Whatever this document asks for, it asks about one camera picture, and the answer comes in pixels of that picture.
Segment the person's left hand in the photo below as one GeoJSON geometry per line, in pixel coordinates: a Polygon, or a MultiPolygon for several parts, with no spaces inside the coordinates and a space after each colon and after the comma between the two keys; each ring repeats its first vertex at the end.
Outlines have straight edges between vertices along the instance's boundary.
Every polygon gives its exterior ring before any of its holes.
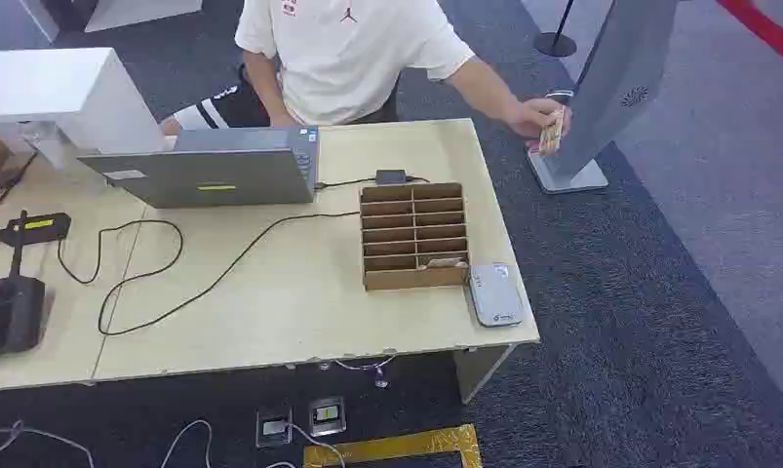
{"type": "Polygon", "coordinates": [[[505,113],[504,122],[522,137],[539,137],[542,131],[554,124],[562,125],[565,135],[570,127],[570,109],[548,97],[516,100],[505,113]]]}

